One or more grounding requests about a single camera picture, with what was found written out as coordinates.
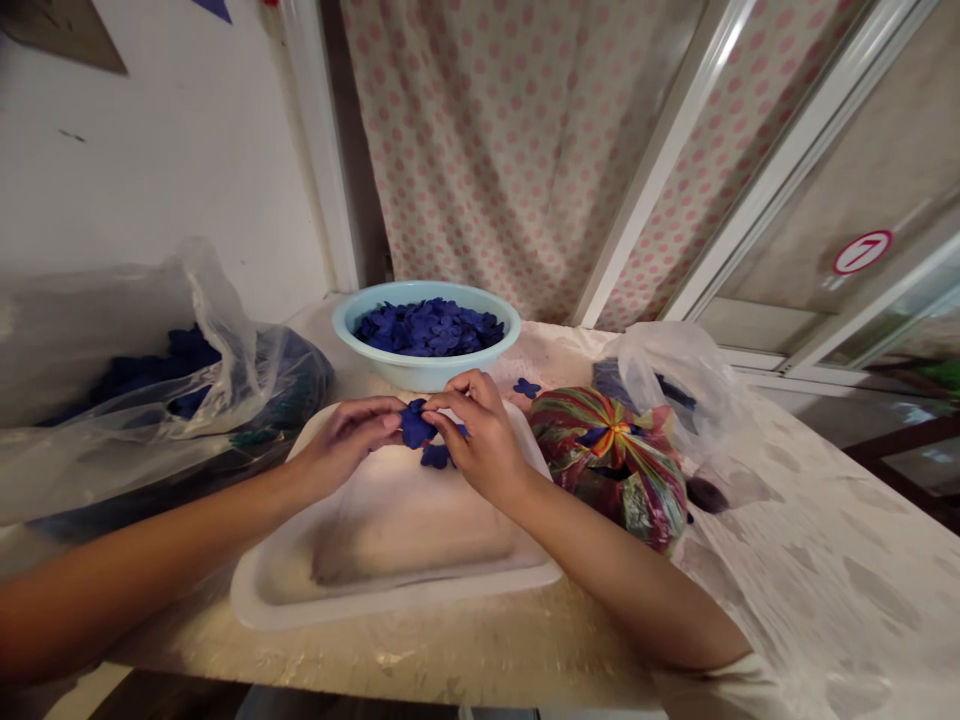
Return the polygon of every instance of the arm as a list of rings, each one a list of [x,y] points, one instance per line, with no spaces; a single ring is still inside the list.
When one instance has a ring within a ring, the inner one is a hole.
[[[344,402],[291,462],[78,547],[0,585],[0,683],[78,670],[399,443],[397,398]]]
[[[432,412],[441,408],[464,421],[469,437]],[[424,409],[467,481],[603,605],[645,657],[670,668],[709,670],[751,652],[740,629],[699,585],[527,465],[486,373],[454,378]]]

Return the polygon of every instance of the pink polka dot curtain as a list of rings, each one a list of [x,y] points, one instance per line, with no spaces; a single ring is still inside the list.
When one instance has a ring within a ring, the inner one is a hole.
[[[654,319],[867,0],[758,0],[598,326]],[[397,279],[570,316],[701,0],[343,0]]]
[[[397,279],[564,322],[701,0],[343,0]]]

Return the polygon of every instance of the white sleeve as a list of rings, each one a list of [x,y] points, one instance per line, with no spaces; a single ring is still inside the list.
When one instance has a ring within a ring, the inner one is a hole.
[[[653,673],[670,720],[793,720],[759,655],[702,673]]]

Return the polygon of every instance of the clear plastic bag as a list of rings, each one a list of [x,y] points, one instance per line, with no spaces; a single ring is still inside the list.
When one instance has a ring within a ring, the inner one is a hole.
[[[194,323],[220,362],[35,427],[85,396],[111,358],[161,354],[169,330]],[[246,317],[204,240],[185,241],[159,266],[8,284],[0,294],[0,525],[186,479],[220,456],[228,458],[217,468],[221,483],[262,468],[322,404],[332,376],[323,354],[295,333]],[[169,411],[172,400],[208,386],[191,418]]]
[[[734,432],[755,427],[736,373],[697,325],[637,323],[620,339],[617,354],[620,377],[640,412],[670,405],[677,413],[674,446],[693,464],[703,463]],[[673,390],[664,391],[658,374]],[[677,400],[682,395],[695,401],[692,409]]]

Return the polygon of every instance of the hand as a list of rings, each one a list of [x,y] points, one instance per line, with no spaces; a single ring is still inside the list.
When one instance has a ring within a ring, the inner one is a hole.
[[[384,445],[401,445],[399,398],[378,396],[345,400],[323,424],[316,437],[291,463],[310,479],[313,502],[332,495],[371,452]]]
[[[467,437],[450,418],[436,412],[447,408],[463,420]],[[423,409],[421,417],[440,431],[457,469],[484,498],[505,510],[529,487],[536,471],[524,460],[503,400],[487,373],[468,370],[457,375]]]

